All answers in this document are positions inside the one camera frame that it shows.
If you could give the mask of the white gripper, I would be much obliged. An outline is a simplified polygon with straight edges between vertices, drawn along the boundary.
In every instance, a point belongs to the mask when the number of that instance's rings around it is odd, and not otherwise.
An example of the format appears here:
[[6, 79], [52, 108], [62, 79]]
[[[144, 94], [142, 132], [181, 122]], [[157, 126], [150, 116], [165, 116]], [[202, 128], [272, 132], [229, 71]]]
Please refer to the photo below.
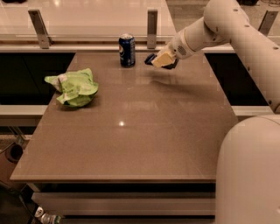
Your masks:
[[175, 62], [175, 59], [184, 60], [191, 57], [194, 51], [186, 43], [185, 31], [181, 30], [151, 61], [154, 67], [166, 67]]

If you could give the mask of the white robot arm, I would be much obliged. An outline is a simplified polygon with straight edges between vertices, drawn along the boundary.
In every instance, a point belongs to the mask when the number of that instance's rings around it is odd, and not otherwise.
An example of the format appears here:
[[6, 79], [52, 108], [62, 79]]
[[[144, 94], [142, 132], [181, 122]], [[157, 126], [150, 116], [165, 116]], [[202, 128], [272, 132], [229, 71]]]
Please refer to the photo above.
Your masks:
[[229, 43], [235, 64], [218, 78], [236, 103], [267, 103], [272, 112], [237, 123], [220, 147], [215, 224], [280, 224], [280, 48], [249, 22], [237, 0], [210, 0], [201, 19], [178, 32], [152, 60], [166, 67]]

